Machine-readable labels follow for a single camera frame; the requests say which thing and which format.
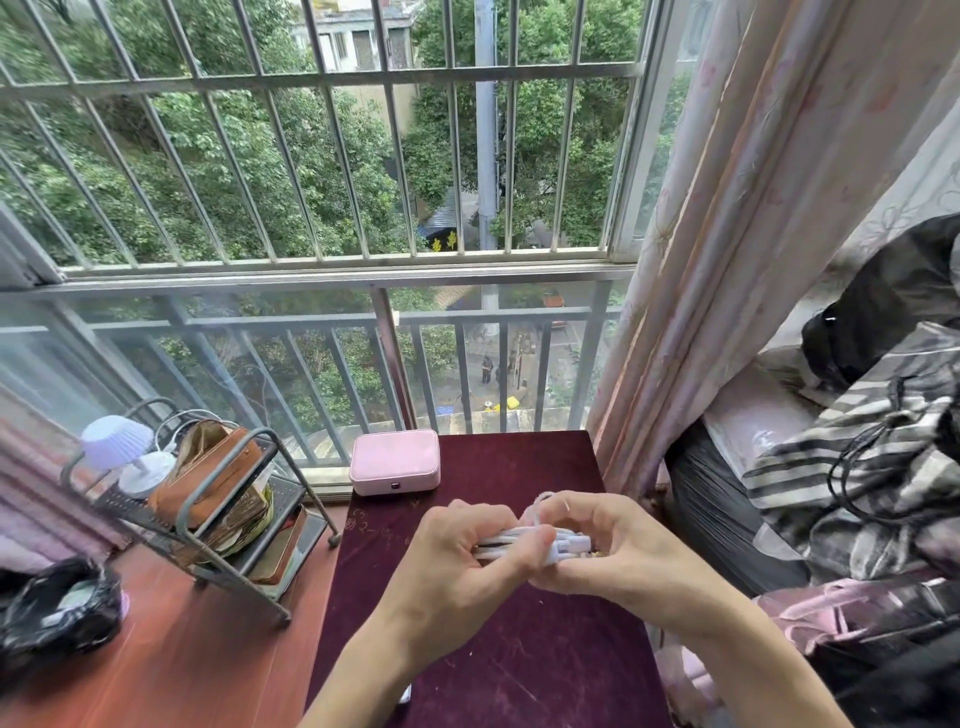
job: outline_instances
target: lampshade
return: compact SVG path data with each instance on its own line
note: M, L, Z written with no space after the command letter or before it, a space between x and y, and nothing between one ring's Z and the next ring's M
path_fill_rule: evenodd
M154 432L142 423L119 415L94 420L80 435L87 464L96 470L112 470L133 462L154 443Z

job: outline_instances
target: hand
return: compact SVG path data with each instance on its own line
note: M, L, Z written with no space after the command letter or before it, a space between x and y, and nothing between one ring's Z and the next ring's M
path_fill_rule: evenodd
M563 491L534 507L540 522L586 533L594 549L608 554L568 559L542 570L532 579L541 589L603 596L691 640L721 633L731 615L752 606L626 496Z
M370 619L404 651L412 673L463 645L516 587L542 569L556 537L549 525L525 534L488 566L470 554L481 539L516 525L505 505L461 500L423 516Z

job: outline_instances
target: sheer curtain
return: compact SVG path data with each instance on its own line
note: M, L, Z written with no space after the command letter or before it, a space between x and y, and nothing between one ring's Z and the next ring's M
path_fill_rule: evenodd
M76 554L102 561L130 539L87 504L92 473L78 469L75 489L60 469L77 440L0 385L0 569L35 573Z
M951 3L720 3L588 419L608 489L631 495L770 339L960 87Z

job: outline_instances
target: table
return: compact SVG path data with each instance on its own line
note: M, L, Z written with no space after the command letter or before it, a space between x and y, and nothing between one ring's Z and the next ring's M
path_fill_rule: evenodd
M518 514L543 491L601 492L582 431L445 435L428 494L354 496L307 704L370 614L427 508L458 497ZM603 599L520 587L464 647L414 682L388 725L404 728L667 728L642 621Z

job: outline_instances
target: pink box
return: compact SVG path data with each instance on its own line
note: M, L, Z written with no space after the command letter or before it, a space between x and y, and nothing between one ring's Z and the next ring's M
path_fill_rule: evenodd
M432 429L361 435L350 482L360 496L432 491L440 485L440 438Z

